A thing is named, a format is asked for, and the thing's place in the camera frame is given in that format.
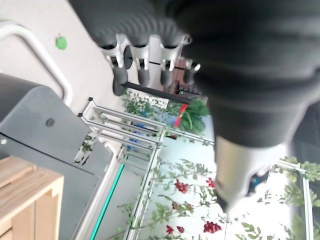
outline gray machine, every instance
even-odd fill
[[[74,164],[88,126],[49,88],[0,74],[0,159],[20,157],[64,175],[60,240],[73,238],[112,153],[97,142]]]

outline white wall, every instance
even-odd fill
[[[68,1],[0,0],[0,20],[17,22],[29,28],[42,42],[71,83],[74,92],[71,104],[73,112],[77,114],[88,97],[94,97],[101,105],[121,107],[120,98],[112,92],[112,70]],[[59,50],[55,46],[59,34],[67,40],[66,50]],[[59,86],[16,36],[0,42],[0,70],[47,85],[61,96]]]

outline white pipe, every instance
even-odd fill
[[[10,35],[21,37],[29,45],[34,54],[62,88],[62,100],[65,105],[70,106],[73,98],[71,85],[38,38],[29,29],[17,23],[8,21],[0,22],[0,41]]]

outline wooden crate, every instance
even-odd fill
[[[64,177],[17,157],[0,160],[0,240],[58,240]]]

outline gray plastic panel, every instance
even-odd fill
[[[95,191],[99,178],[0,134],[0,140],[3,139],[6,139],[7,143],[5,145],[0,144],[0,159],[14,155],[64,175],[59,239],[71,240]]]
[[[0,133],[54,158],[73,162],[90,129],[49,87],[0,75],[0,93],[6,100],[2,103],[11,107],[9,114],[8,109],[3,110],[7,116],[0,121]],[[49,119],[53,120],[52,126],[46,125]]]

